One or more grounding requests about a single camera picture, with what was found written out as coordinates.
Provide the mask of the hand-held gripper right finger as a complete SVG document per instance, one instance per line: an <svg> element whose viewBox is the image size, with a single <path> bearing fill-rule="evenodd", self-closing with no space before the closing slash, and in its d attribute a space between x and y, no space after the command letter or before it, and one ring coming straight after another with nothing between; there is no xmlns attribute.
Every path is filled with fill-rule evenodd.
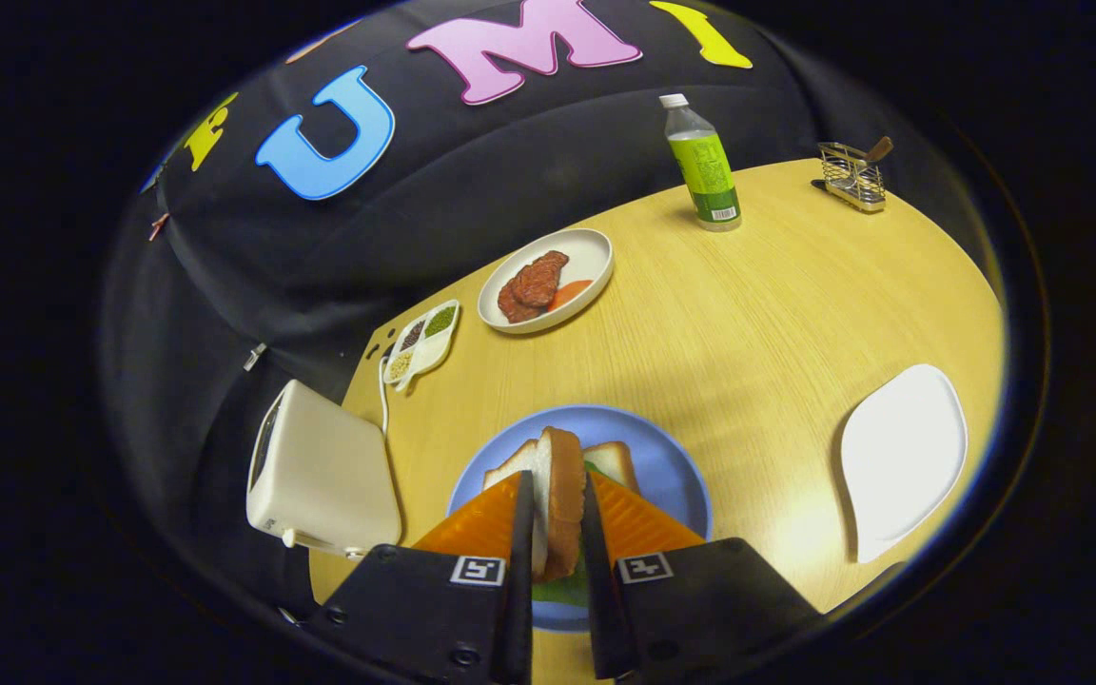
<svg viewBox="0 0 1096 685"><path fill-rule="evenodd" d="M703 540L604 473L581 545L600 680L737 681L825 625L743 538Z"/></svg>

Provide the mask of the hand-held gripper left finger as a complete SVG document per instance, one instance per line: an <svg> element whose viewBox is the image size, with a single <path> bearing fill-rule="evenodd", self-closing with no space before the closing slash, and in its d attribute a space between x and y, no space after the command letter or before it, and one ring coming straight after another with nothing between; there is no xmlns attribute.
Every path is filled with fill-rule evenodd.
<svg viewBox="0 0 1096 685"><path fill-rule="evenodd" d="M530 682L534 484L523 471L510 486L503 555L383 543L313 612L307 633L364 682Z"/></svg>

